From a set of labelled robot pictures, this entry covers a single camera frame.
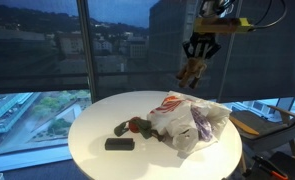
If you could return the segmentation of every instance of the table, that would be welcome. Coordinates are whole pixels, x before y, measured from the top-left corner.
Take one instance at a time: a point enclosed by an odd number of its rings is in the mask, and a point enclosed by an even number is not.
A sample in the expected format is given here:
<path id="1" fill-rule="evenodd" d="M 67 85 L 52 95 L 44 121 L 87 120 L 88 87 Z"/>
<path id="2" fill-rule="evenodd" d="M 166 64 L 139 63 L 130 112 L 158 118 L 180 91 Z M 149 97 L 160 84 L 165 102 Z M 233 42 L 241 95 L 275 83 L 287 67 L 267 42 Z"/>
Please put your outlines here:
<path id="1" fill-rule="evenodd" d="M 131 179 L 222 179 L 239 163 L 242 144 L 235 126 L 229 121 L 218 143 L 181 157 L 177 150 L 156 138 L 144 139 L 140 133 L 126 132 L 133 138 L 133 151 L 106 151 L 107 138 L 120 123 L 147 114 L 158 107 L 167 92 L 136 91 L 114 95 L 85 109 L 72 124 L 68 145 L 77 166 L 96 180 Z"/>

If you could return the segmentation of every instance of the city view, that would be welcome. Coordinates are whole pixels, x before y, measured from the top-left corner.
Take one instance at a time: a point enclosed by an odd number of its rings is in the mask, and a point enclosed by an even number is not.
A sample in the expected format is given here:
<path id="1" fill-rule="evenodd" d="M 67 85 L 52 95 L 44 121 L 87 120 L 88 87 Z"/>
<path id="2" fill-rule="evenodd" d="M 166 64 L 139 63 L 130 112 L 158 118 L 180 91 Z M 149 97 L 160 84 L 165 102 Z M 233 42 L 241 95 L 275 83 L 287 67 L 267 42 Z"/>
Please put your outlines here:
<path id="1" fill-rule="evenodd" d="M 230 51 L 231 65 L 225 74 L 229 37 L 220 36 L 222 49 L 207 62 L 198 87 L 182 89 L 175 75 L 187 62 L 182 43 L 191 36 L 198 1 L 153 0 L 139 1 L 139 5 L 115 1 L 113 6 L 108 1 L 108 9 L 103 1 L 94 0 L 89 1 L 94 66 L 89 68 L 94 70 L 96 90 L 93 98 L 76 1 L 66 1 L 59 7 L 55 1 L 57 7 L 43 10 L 37 9 L 37 3 L 49 6 L 51 1 L 42 0 L 30 7 L 22 5 L 25 1 L 0 2 L 0 154 L 66 145 L 72 122 L 93 103 L 92 99 L 98 101 L 118 93 L 171 90 L 208 100 L 223 96 L 223 102 L 228 102 L 226 106 L 232 110 L 250 109 L 271 119 L 267 105 L 276 105 L 289 90 L 290 97 L 295 94 L 295 88 L 289 88 L 291 84 L 283 86 L 283 81 L 287 82 L 283 79 L 295 77 L 274 78 L 273 72 L 268 72 L 272 68 L 261 70 L 257 65 L 260 63 L 253 60 L 270 60 L 271 65 L 279 61 L 279 56 L 273 56 L 279 51 L 277 46 L 264 49 L 268 57 L 250 51 L 259 49 L 260 43 L 248 47 L 270 32 L 262 33 L 262 37 L 259 33 L 236 36 Z M 276 68 L 283 72 L 282 64 Z M 266 78 L 241 81 L 248 74 Z M 244 85 L 238 88 L 234 84 Z M 261 89 L 252 88 L 257 84 Z M 256 94 L 259 91 L 265 92 L 263 96 Z"/>

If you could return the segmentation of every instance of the black eraser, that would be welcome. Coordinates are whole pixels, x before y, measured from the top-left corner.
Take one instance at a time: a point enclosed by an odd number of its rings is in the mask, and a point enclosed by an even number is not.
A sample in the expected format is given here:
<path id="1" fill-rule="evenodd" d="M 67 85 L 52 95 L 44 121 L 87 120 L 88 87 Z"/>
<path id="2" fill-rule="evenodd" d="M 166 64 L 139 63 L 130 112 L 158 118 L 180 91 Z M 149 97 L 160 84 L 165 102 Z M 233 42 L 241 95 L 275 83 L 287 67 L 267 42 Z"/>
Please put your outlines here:
<path id="1" fill-rule="evenodd" d="M 105 142 L 106 150 L 126 150 L 131 151 L 135 148 L 133 138 L 108 138 Z"/>

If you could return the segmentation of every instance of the chair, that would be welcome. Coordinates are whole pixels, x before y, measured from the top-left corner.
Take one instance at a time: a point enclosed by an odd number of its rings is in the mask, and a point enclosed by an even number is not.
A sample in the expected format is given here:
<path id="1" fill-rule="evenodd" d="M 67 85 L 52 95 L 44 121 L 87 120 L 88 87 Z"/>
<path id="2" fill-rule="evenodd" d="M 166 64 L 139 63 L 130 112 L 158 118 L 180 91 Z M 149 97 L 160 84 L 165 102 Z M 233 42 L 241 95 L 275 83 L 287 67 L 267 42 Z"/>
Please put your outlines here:
<path id="1" fill-rule="evenodd" d="M 295 114 L 276 106 L 268 107 L 279 111 L 282 122 L 270 122 L 247 110 L 234 111 L 229 119 L 237 127 L 242 142 L 254 153 L 268 151 L 289 142 L 295 157 Z"/>

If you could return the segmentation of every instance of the red object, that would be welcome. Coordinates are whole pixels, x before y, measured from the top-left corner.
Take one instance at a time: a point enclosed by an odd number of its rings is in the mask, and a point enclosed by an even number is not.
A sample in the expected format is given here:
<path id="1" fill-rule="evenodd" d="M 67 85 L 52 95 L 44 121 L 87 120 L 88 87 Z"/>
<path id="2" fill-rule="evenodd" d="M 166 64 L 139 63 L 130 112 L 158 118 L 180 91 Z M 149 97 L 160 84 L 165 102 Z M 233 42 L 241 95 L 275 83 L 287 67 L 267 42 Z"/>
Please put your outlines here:
<path id="1" fill-rule="evenodd" d="M 132 121 L 132 120 L 135 120 L 135 119 L 140 119 L 140 118 L 139 117 L 131 118 L 131 121 L 128 122 L 128 128 L 133 133 L 139 133 L 139 129 L 138 129 L 137 125 L 134 124 L 133 121 Z"/>

